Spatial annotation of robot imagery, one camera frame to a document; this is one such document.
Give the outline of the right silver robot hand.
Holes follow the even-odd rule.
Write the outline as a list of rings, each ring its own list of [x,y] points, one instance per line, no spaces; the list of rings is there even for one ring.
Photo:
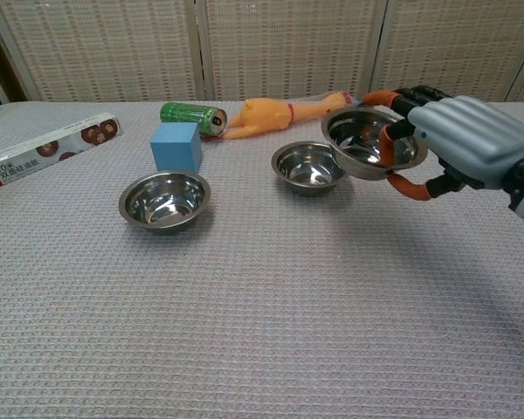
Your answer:
[[[467,95],[451,96],[418,85],[365,93],[366,106],[386,106],[402,119],[378,136],[380,163],[390,168],[389,184],[403,196],[428,201],[465,186],[502,189],[516,207],[524,197],[524,123]],[[438,157],[445,172],[422,184],[399,175],[395,144],[415,136]]]

